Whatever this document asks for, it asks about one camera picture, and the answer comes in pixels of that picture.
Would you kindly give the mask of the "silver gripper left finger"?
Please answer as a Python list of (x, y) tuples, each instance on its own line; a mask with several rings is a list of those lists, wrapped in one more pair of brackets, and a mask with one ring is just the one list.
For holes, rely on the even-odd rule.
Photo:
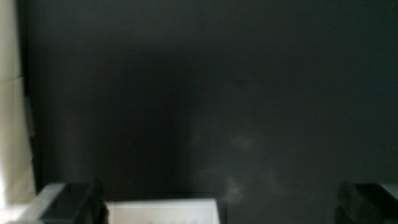
[(49, 184), (24, 212), (24, 223), (109, 224), (102, 183)]

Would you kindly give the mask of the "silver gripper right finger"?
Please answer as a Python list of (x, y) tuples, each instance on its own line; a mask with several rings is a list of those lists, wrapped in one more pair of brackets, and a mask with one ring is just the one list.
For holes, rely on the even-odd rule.
[(398, 224), (398, 184), (340, 185), (335, 224)]

